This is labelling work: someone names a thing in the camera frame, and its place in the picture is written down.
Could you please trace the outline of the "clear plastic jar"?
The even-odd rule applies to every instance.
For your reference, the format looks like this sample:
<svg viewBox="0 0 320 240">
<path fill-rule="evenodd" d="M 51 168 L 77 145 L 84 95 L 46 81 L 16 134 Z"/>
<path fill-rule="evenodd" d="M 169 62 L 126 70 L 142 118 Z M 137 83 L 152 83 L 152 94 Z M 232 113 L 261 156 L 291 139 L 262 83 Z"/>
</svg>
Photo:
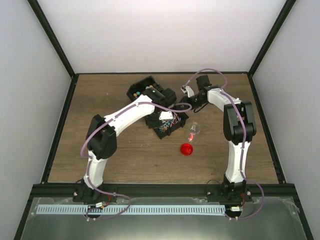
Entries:
<svg viewBox="0 0 320 240">
<path fill-rule="evenodd" d="M 190 144 L 194 144 L 199 140 L 199 133 L 201 132 L 201 125 L 193 121 L 187 128 L 187 142 Z"/>
</svg>

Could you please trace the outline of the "black candy tray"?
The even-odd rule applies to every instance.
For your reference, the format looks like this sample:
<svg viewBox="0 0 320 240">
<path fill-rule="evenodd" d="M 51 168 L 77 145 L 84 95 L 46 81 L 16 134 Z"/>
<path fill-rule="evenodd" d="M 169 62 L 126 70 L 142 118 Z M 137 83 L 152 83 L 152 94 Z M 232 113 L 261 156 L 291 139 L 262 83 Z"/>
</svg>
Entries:
<svg viewBox="0 0 320 240">
<path fill-rule="evenodd" d="M 153 113 L 166 111 L 159 106 L 173 110 L 174 118 L 172 120 L 164 122 L 159 128 L 152 128 L 160 139 L 170 136 L 177 129 L 184 127 L 189 118 L 185 112 L 177 112 L 188 107 L 186 105 L 177 105 L 176 93 L 171 88 L 164 89 L 151 75 L 132 84 L 126 95 L 131 101 L 147 95 L 151 102 L 155 104 Z"/>
</svg>

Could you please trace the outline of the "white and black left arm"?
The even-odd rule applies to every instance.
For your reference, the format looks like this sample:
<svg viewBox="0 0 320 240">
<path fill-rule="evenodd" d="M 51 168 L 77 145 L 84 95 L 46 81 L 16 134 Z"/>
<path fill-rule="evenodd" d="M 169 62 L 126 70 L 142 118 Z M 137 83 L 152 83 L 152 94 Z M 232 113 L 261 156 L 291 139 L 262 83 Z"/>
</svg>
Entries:
<svg viewBox="0 0 320 240">
<path fill-rule="evenodd" d="M 104 170 L 108 159 L 116 152 L 117 137 L 138 120 L 155 115 L 155 119 L 172 120 L 174 103 L 166 103 L 166 97 L 155 88 L 148 88 L 133 102 L 122 109 L 106 115 L 95 115 L 90 123 L 80 155 L 88 158 L 83 177 L 86 187 L 84 195 L 89 201 L 97 202 L 102 196 Z"/>
</svg>

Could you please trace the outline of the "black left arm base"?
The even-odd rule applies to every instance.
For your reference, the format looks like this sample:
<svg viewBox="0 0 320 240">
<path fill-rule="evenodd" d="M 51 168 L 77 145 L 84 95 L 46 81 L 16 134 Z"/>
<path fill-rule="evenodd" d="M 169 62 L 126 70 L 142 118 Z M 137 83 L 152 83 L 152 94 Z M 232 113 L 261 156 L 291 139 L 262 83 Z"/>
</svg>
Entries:
<svg viewBox="0 0 320 240">
<path fill-rule="evenodd" d="M 99 203 L 99 202 L 115 202 L 117 197 L 100 193 L 88 187 L 83 179 L 75 182 L 73 193 L 73 202 L 76 203 Z"/>
</svg>

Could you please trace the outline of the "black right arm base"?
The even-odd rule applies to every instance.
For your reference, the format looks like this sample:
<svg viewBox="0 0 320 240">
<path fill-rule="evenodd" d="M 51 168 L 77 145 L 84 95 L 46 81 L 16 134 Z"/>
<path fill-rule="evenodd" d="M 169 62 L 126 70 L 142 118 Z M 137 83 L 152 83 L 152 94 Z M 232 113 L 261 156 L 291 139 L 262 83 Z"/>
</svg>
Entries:
<svg viewBox="0 0 320 240">
<path fill-rule="evenodd" d="M 204 187 L 204 193 L 207 197 L 222 198 L 227 202 L 246 200 L 247 181 L 231 182 L 226 174 L 223 175 L 222 182 L 215 179 L 207 181 Z"/>
</svg>

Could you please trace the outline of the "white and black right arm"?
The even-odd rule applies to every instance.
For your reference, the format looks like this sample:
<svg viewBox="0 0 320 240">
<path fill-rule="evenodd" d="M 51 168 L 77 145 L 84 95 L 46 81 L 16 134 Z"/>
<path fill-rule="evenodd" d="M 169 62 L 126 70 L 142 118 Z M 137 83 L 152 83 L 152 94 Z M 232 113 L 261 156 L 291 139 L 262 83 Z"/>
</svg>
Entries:
<svg viewBox="0 0 320 240">
<path fill-rule="evenodd" d="M 223 198 L 229 202 L 236 200 L 246 187 L 246 160 L 248 150 L 257 133 L 253 105 L 230 96 L 222 87 L 210 83 L 207 75 L 196 79 L 198 93 L 185 84 L 181 91 L 183 103 L 195 110 L 205 104 L 216 106 L 223 112 L 223 134 L 228 141 L 228 164 L 222 183 Z"/>
</svg>

